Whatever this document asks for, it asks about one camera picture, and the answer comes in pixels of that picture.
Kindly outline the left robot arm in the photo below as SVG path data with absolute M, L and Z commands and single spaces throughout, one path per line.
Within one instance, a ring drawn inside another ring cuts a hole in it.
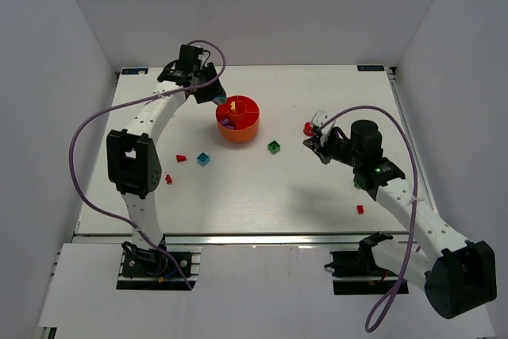
M 132 228 L 131 247 L 154 252 L 164 247 L 155 201 L 155 190 L 163 178 L 156 144 L 177 109 L 193 96 L 198 104 L 221 105 L 226 92 L 212 62 L 203 55 L 203 40 L 180 46 L 179 58 L 169 63 L 156 79 L 153 100 L 123 129 L 110 130 L 106 137 L 107 170 L 110 182 L 126 205 Z

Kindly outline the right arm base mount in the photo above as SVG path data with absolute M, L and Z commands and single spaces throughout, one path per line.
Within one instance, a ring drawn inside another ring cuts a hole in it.
M 333 294 L 384 295 L 394 285 L 398 274 L 375 263 L 372 249 L 384 241 L 392 242 L 388 233 L 373 233 L 360 241 L 356 250 L 339 250 L 330 253 L 331 261 L 324 269 L 333 277 Z

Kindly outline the small blue lego brick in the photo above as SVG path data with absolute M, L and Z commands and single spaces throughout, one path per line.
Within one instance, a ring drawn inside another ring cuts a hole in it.
M 206 153 L 204 152 L 201 152 L 198 156 L 197 156 L 197 161 L 200 165 L 202 166 L 206 166 L 209 162 L 210 162 L 210 156 L 207 155 Z

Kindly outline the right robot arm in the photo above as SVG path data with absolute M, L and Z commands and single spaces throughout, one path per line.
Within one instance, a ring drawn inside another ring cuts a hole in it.
M 312 137 L 303 144 L 323 164 L 335 160 L 352 168 L 359 188 L 390 212 L 421 246 L 407 247 L 387 233 L 374 233 L 359 243 L 360 264 L 368 272 L 386 269 L 425 293 L 431 307 L 451 319 L 497 298 L 495 254 L 485 242 L 472 242 L 417 198 L 404 172 L 383 155 L 376 123 L 354 121 L 350 134 L 318 111 L 310 122 Z

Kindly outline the red rounded lego piece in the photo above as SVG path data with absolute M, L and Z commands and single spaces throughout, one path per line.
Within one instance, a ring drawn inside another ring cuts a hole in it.
M 313 128 L 314 126 L 310 123 L 310 122 L 307 122 L 305 125 L 304 125 L 304 128 L 303 128 L 303 133 L 308 136 L 308 137 L 312 137 L 314 135 L 314 131 L 313 131 Z

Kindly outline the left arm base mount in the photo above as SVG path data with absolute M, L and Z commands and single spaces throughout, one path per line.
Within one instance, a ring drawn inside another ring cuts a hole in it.
M 119 291 L 190 291 L 172 260 L 155 249 L 142 249 L 128 241 L 121 244 L 122 257 L 116 289 Z M 194 287 L 199 274 L 199 252 L 170 252 L 187 282 Z

